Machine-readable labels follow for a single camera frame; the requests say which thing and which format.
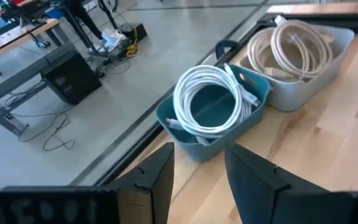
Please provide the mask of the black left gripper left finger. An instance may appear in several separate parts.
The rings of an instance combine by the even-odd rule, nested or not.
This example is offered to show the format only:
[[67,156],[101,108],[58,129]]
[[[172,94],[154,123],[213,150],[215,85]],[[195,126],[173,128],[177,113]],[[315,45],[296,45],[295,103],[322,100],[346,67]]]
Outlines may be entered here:
[[167,142],[111,183],[116,196],[112,224],[167,224],[174,166],[175,146]]

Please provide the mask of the black slanted stand leg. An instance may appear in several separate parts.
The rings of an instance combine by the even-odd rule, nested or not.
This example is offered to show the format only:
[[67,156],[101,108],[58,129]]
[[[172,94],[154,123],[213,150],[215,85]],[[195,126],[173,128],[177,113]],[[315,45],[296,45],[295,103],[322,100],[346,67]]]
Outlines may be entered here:
[[82,0],[60,0],[62,8],[64,8],[64,17],[70,23],[77,36],[88,49],[88,52],[96,52],[94,45],[90,40],[86,40],[86,35],[82,34],[83,29],[80,29],[80,23],[83,24],[94,34],[94,36],[101,40],[102,31],[96,26],[86,9],[83,7]]

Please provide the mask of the black power box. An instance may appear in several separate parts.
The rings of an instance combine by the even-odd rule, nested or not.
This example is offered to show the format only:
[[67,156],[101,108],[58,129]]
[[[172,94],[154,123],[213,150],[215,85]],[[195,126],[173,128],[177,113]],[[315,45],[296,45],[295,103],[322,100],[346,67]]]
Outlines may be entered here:
[[143,23],[123,24],[119,26],[119,30],[131,40],[141,41],[148,36]]

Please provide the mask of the black computer box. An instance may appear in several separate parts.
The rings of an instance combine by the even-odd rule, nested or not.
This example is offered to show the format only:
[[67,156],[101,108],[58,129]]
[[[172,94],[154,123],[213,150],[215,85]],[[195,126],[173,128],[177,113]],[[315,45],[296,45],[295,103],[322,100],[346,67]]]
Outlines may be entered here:
[[43,81],[65,103],[77,105],[102,86],[81,54],[69,51],[40,71]]

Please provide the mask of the teal plastic bin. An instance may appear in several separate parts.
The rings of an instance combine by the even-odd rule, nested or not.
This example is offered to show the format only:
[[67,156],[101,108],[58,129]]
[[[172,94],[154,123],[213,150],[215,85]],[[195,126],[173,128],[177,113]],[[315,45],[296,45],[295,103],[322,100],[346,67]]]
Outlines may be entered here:
[[207,161],[262,118],[270,91],[262,75],[236,65],[198,65],[157,107],[157,119],[192,159]]

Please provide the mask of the white cloth bundle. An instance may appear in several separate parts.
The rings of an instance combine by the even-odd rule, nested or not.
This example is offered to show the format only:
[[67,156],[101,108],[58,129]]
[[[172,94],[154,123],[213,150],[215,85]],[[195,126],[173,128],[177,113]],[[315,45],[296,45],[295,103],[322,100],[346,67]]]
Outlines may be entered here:
[[95,45],[97,53],[106,53],[113,51],[119,46],[121,42],[127,39],[127,37],[117,29],[105,29],[101,33],[102,39],[99,41],[99,45]]

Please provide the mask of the wooden desk top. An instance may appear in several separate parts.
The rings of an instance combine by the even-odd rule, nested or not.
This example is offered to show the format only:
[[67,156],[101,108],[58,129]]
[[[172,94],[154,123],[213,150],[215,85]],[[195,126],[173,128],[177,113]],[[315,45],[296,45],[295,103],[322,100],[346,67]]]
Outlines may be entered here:
[[59,26],[57,19],[47,19],[43,24],[37,27],[16,27],[13,30],[0,35],[0,56],[9,50],[12,50],[24,42],[33,39],[32,35],[37,36],[46,33],[52,28]]

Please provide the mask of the grey desk frame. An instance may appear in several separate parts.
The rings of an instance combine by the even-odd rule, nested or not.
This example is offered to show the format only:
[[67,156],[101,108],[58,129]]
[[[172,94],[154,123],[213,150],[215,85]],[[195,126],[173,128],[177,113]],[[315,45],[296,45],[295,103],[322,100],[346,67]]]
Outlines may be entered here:
[[[40,73],[42,69],[50,67],[53,63],[57,63],[58,60],[61,59],[66,53],[69,53],[75,49],[76,48],[73,44],[63,44],[54,51],[30,64],[27,68],[11,76],[6,81],[3,81],[0,84],[0,99],[30,79],[34,78],[37,74]],[[19,125],[18,122],[14,122],[15,119],[11,114],[11,111],[16,109],[18,106],[32,98],[46,87],[47,84],[42,83],[39,87],[35,88],[31,93],[18,100],[16,103],[13,103],[10,107],[0,106],[0,125],[16,136],[19,136],[22,133],[24,126],[21,124]]]

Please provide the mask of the grey plastic bin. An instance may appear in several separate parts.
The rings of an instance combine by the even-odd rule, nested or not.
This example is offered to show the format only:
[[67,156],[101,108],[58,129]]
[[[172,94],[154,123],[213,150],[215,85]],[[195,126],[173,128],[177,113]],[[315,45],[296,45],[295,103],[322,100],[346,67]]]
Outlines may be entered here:
[[235,59],[237,65],[268,79],[268,102],[295,111],[339,75],[355,34],[330,26],[264,28],[251,36]]

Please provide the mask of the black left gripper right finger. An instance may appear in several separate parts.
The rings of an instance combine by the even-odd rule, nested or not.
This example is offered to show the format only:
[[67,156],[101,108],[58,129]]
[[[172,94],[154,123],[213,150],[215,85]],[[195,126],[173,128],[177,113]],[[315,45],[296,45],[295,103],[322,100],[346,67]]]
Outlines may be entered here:
[[243,224],[330,222],[327,190],[238,144],[226,149],[225,164]]

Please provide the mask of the blue box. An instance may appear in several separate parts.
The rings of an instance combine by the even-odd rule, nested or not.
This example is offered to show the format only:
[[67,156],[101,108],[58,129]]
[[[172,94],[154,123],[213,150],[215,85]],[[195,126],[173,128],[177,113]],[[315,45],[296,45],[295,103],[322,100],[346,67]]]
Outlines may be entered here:
[[64,16],[64,8],[61,6],[52,6],[45,10],[45,15],[51,19],[60,19]]

